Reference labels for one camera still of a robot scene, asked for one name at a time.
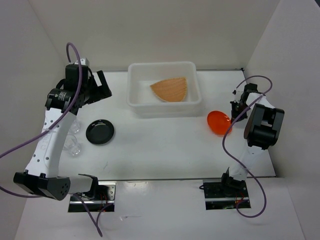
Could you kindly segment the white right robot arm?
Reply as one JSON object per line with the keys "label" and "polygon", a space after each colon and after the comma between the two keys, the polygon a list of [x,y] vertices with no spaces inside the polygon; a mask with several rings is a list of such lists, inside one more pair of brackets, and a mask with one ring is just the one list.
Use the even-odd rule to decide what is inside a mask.
{"label": "white right robot arm", "polygon": [[258,91],[257,84],[248,83],[242,92],[234,90],[233,94],[235,100],[230,102],[231,122],[248,120],[243,133],[246,145],[239,162],[229,167],[221,177],[219,191],[225,197],[244,187],[248,171],[258,156],[277,143],[285,116],[283,109],[271,105],[266,96]]}

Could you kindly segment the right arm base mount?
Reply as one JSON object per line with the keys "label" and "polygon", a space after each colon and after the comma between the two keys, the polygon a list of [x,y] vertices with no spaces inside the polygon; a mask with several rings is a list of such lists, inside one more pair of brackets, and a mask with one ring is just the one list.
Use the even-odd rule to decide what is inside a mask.
{"label": "right arm base mount", "polygon": [[199,189],[204,193],[206,210],[228,210],[251,208],[247,185],[244,183],[240,189],[223,186],[220,179],[204,179]]}

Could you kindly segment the orange plastic plate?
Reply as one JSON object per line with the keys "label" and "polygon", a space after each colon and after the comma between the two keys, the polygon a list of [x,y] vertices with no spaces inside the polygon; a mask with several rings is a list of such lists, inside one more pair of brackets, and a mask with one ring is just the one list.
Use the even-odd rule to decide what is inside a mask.
{"label": "orange plastic plate", "polygon": [[210,130],[218,135],[223,136],[231,126],[231,119],[224,112],[214,110],[207,115],[207,124]]}

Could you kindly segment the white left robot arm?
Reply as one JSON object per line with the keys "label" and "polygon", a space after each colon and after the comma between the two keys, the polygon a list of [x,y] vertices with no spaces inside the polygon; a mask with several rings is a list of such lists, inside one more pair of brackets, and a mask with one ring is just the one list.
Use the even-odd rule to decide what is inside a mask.
{"label": "white left robot arm", "polygon": [[59,176],[59,163],[69,129],[84,105],[93,104],[112,96],[103,71],[97,71],[98,86],[87,65],[69,64],[65,78],[52,89],[45,103],[43,136],[23,172],[16,172],[15,184],[35,197],[61,201],[67,195],[82,194],[88,200],[105,196],[106,186],[89,174],[75,177]]}

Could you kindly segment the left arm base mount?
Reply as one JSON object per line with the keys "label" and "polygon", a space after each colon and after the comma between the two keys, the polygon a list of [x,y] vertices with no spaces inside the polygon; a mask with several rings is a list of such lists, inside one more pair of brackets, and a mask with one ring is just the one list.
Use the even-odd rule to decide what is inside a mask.
{"label": "left arm base mount", "polygon": [[78,197],[70,196],[69,213],[84,213],[86,209],[80,199],[92,213],[113,212],[115,210],[116,181],[99,181],[100,190],[95,196],[88,197],[85,193],[77,193]]}

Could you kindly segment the tan woven triangular plate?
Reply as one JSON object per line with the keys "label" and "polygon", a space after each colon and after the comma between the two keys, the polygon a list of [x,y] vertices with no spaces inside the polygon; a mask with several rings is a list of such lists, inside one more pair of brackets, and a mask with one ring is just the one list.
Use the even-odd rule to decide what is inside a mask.
{"label": "tan woven triangular plate", "polygon": [[157,98],[164,102],[183,102],[188,91],[187,79],[185,77],[163,79],[151,84],[150,89]]}

